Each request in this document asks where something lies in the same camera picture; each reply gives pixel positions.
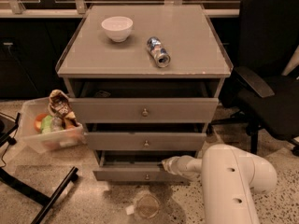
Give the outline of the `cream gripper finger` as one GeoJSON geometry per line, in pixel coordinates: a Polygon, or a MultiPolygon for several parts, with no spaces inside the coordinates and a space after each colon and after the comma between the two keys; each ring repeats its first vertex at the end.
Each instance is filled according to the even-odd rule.
{"type": "Polygon", "coordinates": [[[163,165],[163,168],[164,168],[167,172],[170,171],[170,169],[169,169],[168,159],[166,159],[166,160],[162,160],[162,165],[163,165]]]}

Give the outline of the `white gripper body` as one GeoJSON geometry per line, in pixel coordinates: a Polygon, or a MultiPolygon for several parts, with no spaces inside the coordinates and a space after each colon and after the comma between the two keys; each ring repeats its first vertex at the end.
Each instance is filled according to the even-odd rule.
{"type": "Polygon", "coordinates": [[[180,175],[186,179],[194,180],[194,172],[188,167],[193,160],[191,156],[176,156],[166,161],[166,171],[172,175],[180,175]]]}

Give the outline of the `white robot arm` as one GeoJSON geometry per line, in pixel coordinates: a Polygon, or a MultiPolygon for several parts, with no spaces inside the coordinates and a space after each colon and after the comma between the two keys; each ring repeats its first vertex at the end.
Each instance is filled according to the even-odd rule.
{"type": "Polygon", "coordinates": [[[162,165],[172,175],[201,180],[206,224],[260,224],[252,195],[269,193],[278,182],[269,161],[225,144],[200,159],[175,156],[162,165]]]}

